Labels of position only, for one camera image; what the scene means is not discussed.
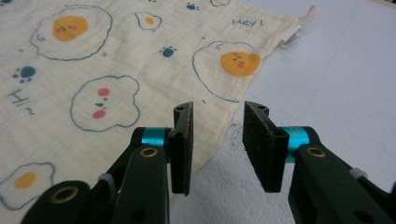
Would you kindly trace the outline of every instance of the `cream fabric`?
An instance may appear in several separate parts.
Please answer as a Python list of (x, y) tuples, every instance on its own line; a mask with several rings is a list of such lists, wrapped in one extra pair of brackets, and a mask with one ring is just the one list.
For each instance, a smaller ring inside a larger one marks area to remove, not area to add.
[(186, 102), (197, 170), (299, 23), (227, 0), (7, 1), (0, 21), (1, 223), (53, 184), (93, 186), (134, 128), (172, 127)]

